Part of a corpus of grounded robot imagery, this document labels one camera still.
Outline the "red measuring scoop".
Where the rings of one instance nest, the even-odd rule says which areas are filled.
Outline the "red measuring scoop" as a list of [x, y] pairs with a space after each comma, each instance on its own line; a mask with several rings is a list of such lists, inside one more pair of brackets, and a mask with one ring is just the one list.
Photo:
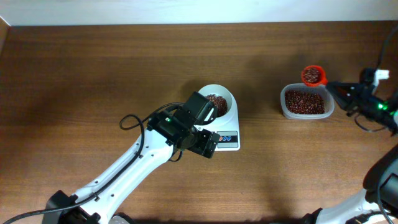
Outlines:
[[[320, 71], [320, 73], [321, 73], [320, 81], [319, 81], [318, 83], [315, 83], [315, 84], [306, 83], [306, 82], [304, 81], [304, 79], [303, 79], [304, 70], [306, 70], [306, 69], [308, 69], [308, 68], [312, 68], [312, 67], [313, 67], [313, 68], [317, 68], [317, 69]], [[323, 69], [321, 66], [319, 66], [319, 65], [309, 65], [309, 66], [305, 67], [305, 68], [302, 70], [302, 72], [301, 72], [301, 79], [302, 79], [302, 82], [303, 82], [306, 86], [309, 86], [309, 87], [316, 87], [316, 86], [319, 86], [319, 85], [326, 85], [326, 84], [328, 83], [328, 80], [326, 79], [326, 73], [325, 73], [324, 69]]]

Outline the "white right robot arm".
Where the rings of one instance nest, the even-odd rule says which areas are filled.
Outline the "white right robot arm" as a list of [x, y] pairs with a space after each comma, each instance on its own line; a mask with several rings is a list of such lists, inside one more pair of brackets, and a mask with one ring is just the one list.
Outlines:
[[[374, 96], [371, 82], [330, 82], [326, 89], [348, 116], [362, 115], [397, 134], [397, 93], [382, 100]], [[330, 208], [319, 208], [300, 219], [300, 223], [376, 223], [397, 218], [397, 146], [379, 159], [363, 180], [356, 195]]]

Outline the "clear plastic container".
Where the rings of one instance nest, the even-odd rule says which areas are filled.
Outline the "clear plastic container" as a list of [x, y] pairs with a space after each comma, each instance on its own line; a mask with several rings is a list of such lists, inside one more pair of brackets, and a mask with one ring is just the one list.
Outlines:
[[[303, 113], [293, 113], [288, 109], [287, 100], [285, 95], [288, 91], [301, 91], [304, 93], [318, 94], [323, 100], [324, 112], [320, 114], [303, 114]], [[283, 115], [287, 119], [301, 119], [301, 120], [311, 120], [311, 119], [324, 119], [329, 117], [334, 109], [334, 99], [328, 93], [325, 85], [320, 85], [317, 87], [309, 87], [303, 83], [294, 83], [285, 86], [280, 93], [280, 105], [282, 108]]]

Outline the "red beans in scoop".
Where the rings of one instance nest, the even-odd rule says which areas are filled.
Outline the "red beans in scoop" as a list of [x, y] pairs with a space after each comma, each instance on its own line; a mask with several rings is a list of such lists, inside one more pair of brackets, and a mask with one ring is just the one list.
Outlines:
[[308, 68], [304, 70], [303, 79], [306, 83], [315, 84], [320, 81], [321, 73], [317, 68]]

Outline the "red adzuki beans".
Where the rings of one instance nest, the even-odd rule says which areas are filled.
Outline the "red adzuki beans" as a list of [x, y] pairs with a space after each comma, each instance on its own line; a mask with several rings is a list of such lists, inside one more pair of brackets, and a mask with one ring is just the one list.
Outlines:
[[285, 105], [295, 114], [323, 114], [325, 104], [323, 98], [316, 93], [288, 90], [285, 92]]

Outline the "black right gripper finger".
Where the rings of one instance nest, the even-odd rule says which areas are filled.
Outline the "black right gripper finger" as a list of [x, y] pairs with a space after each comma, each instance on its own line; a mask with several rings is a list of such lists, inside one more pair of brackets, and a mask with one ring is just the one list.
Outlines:
[[327, 85], [326, 89], [341, 109], [347, 110], [349, 108], [352, 102], [350, 86]]
[[360, 88], [362, 84], [360, 83], [343, 83], [343, 82], [329, 82], [328, 90], [354, 90]]

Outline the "white bowl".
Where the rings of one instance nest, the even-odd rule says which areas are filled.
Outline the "white bowl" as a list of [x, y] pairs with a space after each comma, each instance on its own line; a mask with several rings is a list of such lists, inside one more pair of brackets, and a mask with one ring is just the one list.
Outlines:
[[204, 86], [203, 88], [201, 88], [199, 90], [199, 93], [201, 95], [203, 95], [204, 97], [206, 97], [207, 95], [216, 94], [216, 95], [222, 96], [224, 99], [226, 99], [227, 104], [228, 104], [228, 111], [224, 116], [226, 116], [231, 111], [231, 109], [233, 107], [232, 94], [229, 92], [228, 89], [226, 89], [225, 87], [223, 87], [221, 85], [211, 84], [211, 85]]

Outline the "red beans in bowl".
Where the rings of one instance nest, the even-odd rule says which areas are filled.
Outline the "red beans in bowl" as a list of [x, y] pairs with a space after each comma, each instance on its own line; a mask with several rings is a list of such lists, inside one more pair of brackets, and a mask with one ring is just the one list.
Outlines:
[[217, 117], [224, 116], [228, 111], [228, 104], [226, 99], [216, 94], [207, 95], [206, 98], [210, 100], [217, 107]]

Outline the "white digital kitchen scale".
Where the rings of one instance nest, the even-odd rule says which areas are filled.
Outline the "white digital kitchen scale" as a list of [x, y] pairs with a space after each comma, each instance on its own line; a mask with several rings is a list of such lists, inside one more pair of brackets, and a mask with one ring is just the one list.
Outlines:
[[215, 151], [238, 151], [240, 149], [238, 107], [234, 96], [233, 107], [226, 116], [216, 118], [208, 125], [195, 125], [195, 127], [198, 130], [206, 129], [220, 135], [220, 141]]

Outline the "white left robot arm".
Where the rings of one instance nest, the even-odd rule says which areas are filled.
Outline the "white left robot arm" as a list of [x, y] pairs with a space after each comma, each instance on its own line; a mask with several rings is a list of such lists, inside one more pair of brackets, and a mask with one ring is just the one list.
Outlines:
[[215, 120], [216, 110], [195, 112], [169, 106], [138, 122], [137, 141], [100, 176], [72, 196], [61, 190], [46, 204], [43, 223], [111, 223], [114, 213], [132, 191], [177, 150], [189, 150], [211, 158], [219, 134], [197, 126]]

